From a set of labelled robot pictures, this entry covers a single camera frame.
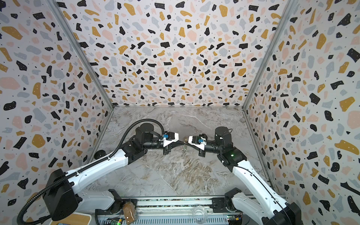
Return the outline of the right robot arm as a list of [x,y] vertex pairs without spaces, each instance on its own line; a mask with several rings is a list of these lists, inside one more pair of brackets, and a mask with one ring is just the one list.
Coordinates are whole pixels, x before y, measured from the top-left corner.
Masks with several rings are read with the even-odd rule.
[[227,192],[225,203],[228,210],[239,210],[259,225],[302,224],[300,207],[296,203],[288,203],[257,173],[245,154],[234,146],[231,129],[217,127],[214,140],[209,140],[206,134],[190,136],[187,144],[196,148],[201,157],[205,157],[206,153],[216,154],[220,163],[253,194],[254,200],[238,188]]

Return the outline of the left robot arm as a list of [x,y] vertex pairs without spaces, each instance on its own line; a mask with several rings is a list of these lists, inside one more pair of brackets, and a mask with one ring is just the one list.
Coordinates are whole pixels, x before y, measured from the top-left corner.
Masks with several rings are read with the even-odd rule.
[[144,123],[136,128],[134,136],[117,147],[115,151],[77,169],[67,172],[58,169],[52,172],[47,185],[50,186],[56,182],[59,184],[42,195],[50,218],[53,221],[59,221],[74,213],[81,204],[84,204],[85,197],[81,197],[80,192],[89,184],[137,161],[148,150],[162,150],[163,154],[167,155],[173,148],[181,145],[184,145],[184,142],[179,140],[178,133],[158,134],[154,131],[152,124]]

